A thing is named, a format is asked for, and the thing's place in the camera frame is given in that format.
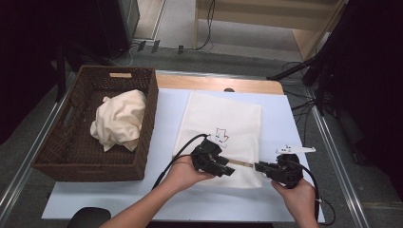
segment cream cloth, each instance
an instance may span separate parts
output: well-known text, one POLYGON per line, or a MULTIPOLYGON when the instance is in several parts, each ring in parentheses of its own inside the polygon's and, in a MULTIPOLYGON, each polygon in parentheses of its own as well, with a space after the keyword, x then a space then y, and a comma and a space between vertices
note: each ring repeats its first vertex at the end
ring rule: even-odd
MULTIPOLYGON (((217 136, 223 141, 226 147, 221 147, 220 156, 242 162, 258 162, 260 126, 260 105, 192 92, 184 111, 173 155, 193 137, 204 133, 211 134, 213 139, 217 136)), ((190 154, 201 142, 202 138, 195 140, 182 153, 190 154)), ((202 181, 201 184, 234 188, 262 187, 263 176, 254 168, 231 162, 227 166, 235 169, 230 177, 223 175, 202 181)))
POLYGON ((133 151, 140 137, 145 110, 145 96, 139 90, 104 97, 98 107, 90 134, 104 146, 104 151, 120 144, 133 151))

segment crumpled fabric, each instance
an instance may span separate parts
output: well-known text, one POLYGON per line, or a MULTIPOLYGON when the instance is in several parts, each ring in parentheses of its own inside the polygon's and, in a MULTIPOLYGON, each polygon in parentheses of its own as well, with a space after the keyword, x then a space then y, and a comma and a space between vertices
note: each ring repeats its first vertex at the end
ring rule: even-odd
POLYGON ((116 97, 104 97, 97 108, 90 134, 108 151, 113 145, 123 145, 130 151, 137 147, 145 111, 146 97, 132 90, 116 97))

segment floor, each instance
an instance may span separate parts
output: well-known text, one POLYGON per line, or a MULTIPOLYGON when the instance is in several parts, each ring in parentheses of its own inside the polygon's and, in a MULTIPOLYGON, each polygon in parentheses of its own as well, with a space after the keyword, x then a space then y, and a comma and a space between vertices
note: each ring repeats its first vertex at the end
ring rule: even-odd
MULTIPOLYGON (((186 48, 193 46, 194 3, 192 2, 167 0, 161 23, 156 27, 156 24, 153 25, 156 30, 149 31, 148 35, 139 36, 133 41, 133 44, 137 44, 147 40, 147 44, 151 47, 138 51, 138 46, 134 45, 128 53, 112 61, 119 66, 217 73, 223 77, 229 74, 253 80, 265 80, 266 76, 276 75, 294 65, 294 62, 301 61, 297 45, 288 29, 251 27, 216 21, 213 21, 211 28, 211 43, 202 51, 187 51, 178 55, 176 50, 178 46, 182 45, 186 48), (156 53, 151 53, 154 41, 158 40, 160 40, 160 48, 156 53)), ((199 21, 198 46, 204 43, 207 34, 205 23, 203 20, 199 21)), ((307 89, 301 84, 302 73, 298 72, 280 81, 290 106, 305 103, 307 101, 305 96, 311 96, 309 92, 315 91, 314 86, 307 89)), ((35 144, 41 127, 47 122, 48 114, 55 106, 53 102, 55 93, 56 89, 53 88, 20 124, 12 139, 0 145, 2 155, 0 189, 2 192, 12 190, 9 186, 10 182, 15 174, 20 173, 18 170, 21 163, 27 162, 24 159, 30 147, 35 144)), ((309 109, 309 107, 296 110, 295 115, 301 141, 306 146, 314 146, 317 149, 316 153, 307 154, 307 158, 311 171, 316 174, 322 197, 335 207, 336 222, 331 227, 402 227, 403 204, 392 189, 389 177, 376 167, 361 166, 354 162, 351 146, 337 119, 329 113, 324 117, 318 117, 315 109, 309 109), (330 148, 324 141, 326 137, 320 131, 318 124, 321 121, 326 123, 336 148, 330 148), (362 219, 366 221, 364 223, 355 220, 351 205, 346 202, 346 198, 349 197, 347 195, 351 192, 346 193, 341 187, 343 182, 331 158, 335 151, 331 150, 336 150, 336 154, 342 161, 342 168, 348 173, 353 193, 356 194, 360 209, 365 215, 365 219, 362 219)), ((66 227, 68 221, 65 220, 40 219, 54 181, 36 170, 28 169, 27 172, 30 173, 29 179, 25 180, 25 188, 18 193, 18 200, 10 203, 13 205, 12 210, 0 210, 0 227, 66 227)), ((332 220, 333 213, 330 207, 323 204, 322 209, 326 220, 332 220)), ((287 228, 296 227, 296 225, 276 223, 274 227, 287 228)))

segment metal rail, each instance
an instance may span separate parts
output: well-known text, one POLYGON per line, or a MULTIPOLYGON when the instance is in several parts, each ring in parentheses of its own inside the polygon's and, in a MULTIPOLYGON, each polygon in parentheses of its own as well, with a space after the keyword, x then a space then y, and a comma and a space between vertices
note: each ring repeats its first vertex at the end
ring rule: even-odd
MULTIPOLYGON (((67 80, 67 88, 70 88, 72 83, 74 82, 75 75, 71 73, 67 80)), ((42 126, 41 131, 39 132, 38 136, 36 137, 35 141, 33 142, 28 154, 24 158, 23 162, 21 163, 17 173, 15 174, 14 178, 12 179, 11 183, 6 188, 4 195, 0 201, 0 227, 4 227, 6 224, 6 220, 9 217, 9 214, 14 207, 18 197, 20 196, 21 192, 24 189, 25 184, 29 179, 29 175, 32 172, 32 168, 30 164, 35 158, 36 153, 39 150, 45 136, 49 132, 50 128, 52 127, 60 108, 62 107, 65 99, 66 94, 62 98, 59 103, 55 103, 53 108, 48 115, 47 120, 45 121, 44 125, 42 126)))
MULTIPOLYGON (((312 92, 311 89, 309 89, 308 87, 306 87, 305 92, 307 96, 315 98, 314 92, 312 92)), ((355 189, 350 181, 349 175, 338 154, 336 144, 333 141, 329 127, 327 126, 325 119, 319 114, 318 110, 315 107, 313 108, 313 114, 317 122, 317 128, 319 129, 323 142, 325 143, 329 158, 332 162, 333 168, 335 169, 341 190, 343 191, 347 205, 355 222, 355 227, 369 228, 370 224, 365 217, 361 202, 358 199, 355 189)))

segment black object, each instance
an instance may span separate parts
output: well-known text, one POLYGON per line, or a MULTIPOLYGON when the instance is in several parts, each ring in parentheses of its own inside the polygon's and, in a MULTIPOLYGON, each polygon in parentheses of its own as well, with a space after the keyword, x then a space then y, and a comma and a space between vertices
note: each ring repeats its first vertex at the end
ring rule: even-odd
POLYGON ((329 36, 322 49, 314 57, 299 65, 291 67, 278 75, 266 77, 267 80, 278 81, 308 67, 308 70, 305 73, 302 81, 306 86, 311 86, 316 79, 319 78, 316 105, 317 110, 323 116, 324 88, 332 75, 335 62, 334 53, 339 48, 339 39, 344 35, 343 31, 350 24, 352 17, 355 15, 355 12, 360 7, 362 1, 365 0, 349 1, 335 29, 332 31, 332 34, 329 36))
POLYGON ((299 180, 303 178, 302 167, 293 164, 293 162, 299 163, 298 156, 295 154, 282 154, 277 159, 278 163, 265 161, 255 163, 256 171, 266 174, 273 181, 284 183, 287 188, 295 188, 299 180))
POLYGON ((158 50, 158 46, 160 45, 160 40, 154 42, 154 46, 151 49, 151 53, 155 53, 158 50))
POLYGON ((224 92, 235 92, 235 90, 233 88, 226 88, 224 92))
POLYGON ((183 53, 183 46, 178 47, 178 55, 183 53))
POLYGON ((137 52, 142 51, 142 50, 144 49, 144 47, 145 47, 145 41, 142 41, 142 42, 139 44, 139 48, 137 49, 137 52))
POLYGON ((67 228, 98 228, 110 218, 110 212, 106 209, 85 207, 71 218, 67 228))
POLYGON ((191 153, 195 169, 218 177, 231 176, 235 169, 225 166, 229 160, 219 156, 221 151, 217 144, 204 139, 191 153))
POLYGON ((355 161, 389 175, 403 200, 403 2, 364 2, 338 40, 325 88, 343 108, 338 118, 355 161))
POLYGON ((56 85, 51 14, 44 1, 0 1, 0 144, 56 85))
POLYGON ((137 0, 64 0, 64 5, 66 40, 112 59, 130 48, 140 19, 137 0))

